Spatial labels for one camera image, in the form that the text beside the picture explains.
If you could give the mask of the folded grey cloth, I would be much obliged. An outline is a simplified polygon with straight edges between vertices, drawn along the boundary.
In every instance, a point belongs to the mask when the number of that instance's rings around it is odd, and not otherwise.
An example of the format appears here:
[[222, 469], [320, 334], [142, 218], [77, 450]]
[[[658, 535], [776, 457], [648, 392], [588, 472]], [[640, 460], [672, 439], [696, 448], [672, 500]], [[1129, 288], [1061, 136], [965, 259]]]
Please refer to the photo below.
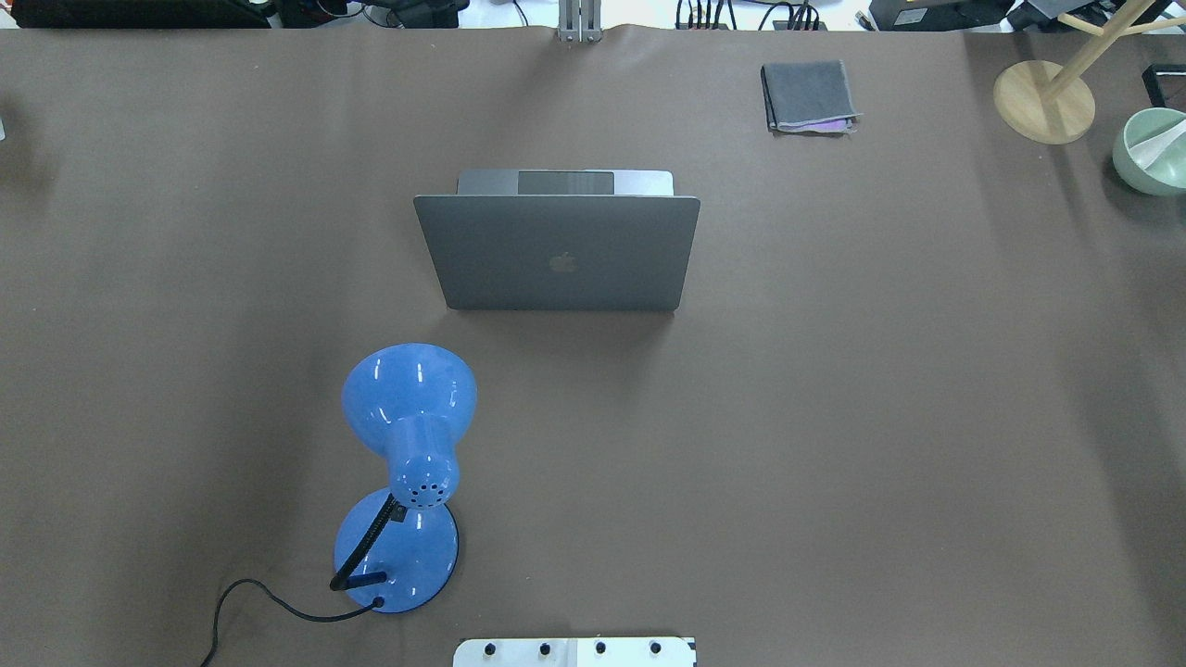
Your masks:
[[765, 63], [760, 81], [769, 131], [824, 135], [855, 131], [861, 113], [852, 102], [843, 61]]

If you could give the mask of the wooden cup stand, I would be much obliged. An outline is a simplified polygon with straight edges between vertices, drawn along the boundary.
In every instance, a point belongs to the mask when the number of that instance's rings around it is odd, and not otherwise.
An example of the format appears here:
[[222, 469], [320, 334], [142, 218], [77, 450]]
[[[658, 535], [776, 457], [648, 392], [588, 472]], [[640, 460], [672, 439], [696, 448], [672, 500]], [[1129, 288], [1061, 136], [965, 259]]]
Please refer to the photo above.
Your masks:
[[1070, 63], [1019, 62], [1001, 72], [991, 87], [1000, 117], [1022, 136], [1046, 145], [1078, 140], [1093, 123], [1093, 94], [1080, 75], [1124, 34], [1141, 34], [1185, 24], [1184, 17], [1139, 24], [1152, 1], [1127, 1], [1102, 27], [1069, 13], [1059, 23], [1091, 34]]

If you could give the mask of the blue desk lamp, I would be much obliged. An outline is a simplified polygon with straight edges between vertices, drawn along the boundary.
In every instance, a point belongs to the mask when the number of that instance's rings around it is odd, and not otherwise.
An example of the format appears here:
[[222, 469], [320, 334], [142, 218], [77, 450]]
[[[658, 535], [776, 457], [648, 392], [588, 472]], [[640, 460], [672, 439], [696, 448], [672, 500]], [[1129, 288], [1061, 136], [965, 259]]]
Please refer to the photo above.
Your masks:
[[366, 610], [423, 606], [454, 573], [461, 535], [448, 509], [455, 447], [477, 409], [476, 379], [444, 347], [404, 343], [362, 358], [340, 393], [345, 421], [385, 464], [385, 485], [347, 512], [330, 587]]

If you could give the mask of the aluminium frame post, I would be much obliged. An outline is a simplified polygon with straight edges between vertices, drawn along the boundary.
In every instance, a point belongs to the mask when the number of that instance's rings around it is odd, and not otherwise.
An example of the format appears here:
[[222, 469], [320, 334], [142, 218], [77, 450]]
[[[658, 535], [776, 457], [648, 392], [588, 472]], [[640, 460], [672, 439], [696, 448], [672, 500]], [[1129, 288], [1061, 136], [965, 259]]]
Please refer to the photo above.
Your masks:
[[557, 39], [567, 44], [594, 44], [602, 39], [600, 0], [561, 0], [557, 4]]

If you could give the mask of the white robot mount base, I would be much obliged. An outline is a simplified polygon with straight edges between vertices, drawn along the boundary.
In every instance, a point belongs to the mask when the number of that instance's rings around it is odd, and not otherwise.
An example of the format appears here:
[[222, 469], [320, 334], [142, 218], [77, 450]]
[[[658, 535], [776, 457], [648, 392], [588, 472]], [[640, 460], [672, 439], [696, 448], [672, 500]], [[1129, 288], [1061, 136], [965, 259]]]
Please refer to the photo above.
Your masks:
[[453, 666], [696, 666], [694, 639], [589, 636], [472, 639], [457, 646]]

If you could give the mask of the grey laptop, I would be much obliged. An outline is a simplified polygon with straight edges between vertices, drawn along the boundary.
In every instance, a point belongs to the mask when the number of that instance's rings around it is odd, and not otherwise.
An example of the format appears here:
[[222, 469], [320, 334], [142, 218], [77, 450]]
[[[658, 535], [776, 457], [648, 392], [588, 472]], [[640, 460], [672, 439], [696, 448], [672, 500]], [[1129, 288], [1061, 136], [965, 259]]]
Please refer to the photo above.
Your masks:
[[671, 312], [700, 214], [668, 170], [463, 170], [414, 207], [449, 309]]

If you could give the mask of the green bowl with spoon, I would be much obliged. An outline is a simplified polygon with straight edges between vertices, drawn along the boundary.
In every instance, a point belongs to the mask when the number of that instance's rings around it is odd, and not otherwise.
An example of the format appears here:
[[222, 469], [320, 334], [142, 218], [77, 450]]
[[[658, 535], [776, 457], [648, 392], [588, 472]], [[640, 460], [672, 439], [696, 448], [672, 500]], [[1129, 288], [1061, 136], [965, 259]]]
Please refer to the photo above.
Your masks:
[[1111, 152], [1127, 185], [1140, 193], [1185, 193], [1182, 119], [1173, 108], [1147, 108], [1127, 119]]

